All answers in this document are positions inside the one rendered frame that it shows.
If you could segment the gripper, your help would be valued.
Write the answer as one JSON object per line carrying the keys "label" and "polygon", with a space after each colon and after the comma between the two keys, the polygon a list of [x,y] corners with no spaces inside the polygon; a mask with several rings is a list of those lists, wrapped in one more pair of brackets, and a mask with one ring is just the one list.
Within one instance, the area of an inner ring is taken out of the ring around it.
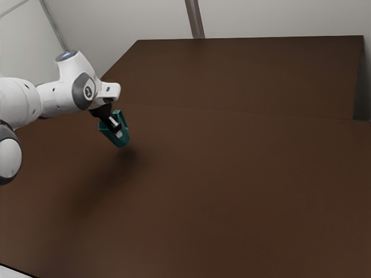
{"label": "gripper", "polygon": [[102,122],[108,122],[108,128],[115,134],[116,137],[122,137],[121,123],[119,120],[112,115],[112,105],[104,104],[95,109],[89,109],[89,113],[95,117],[99,118]]}

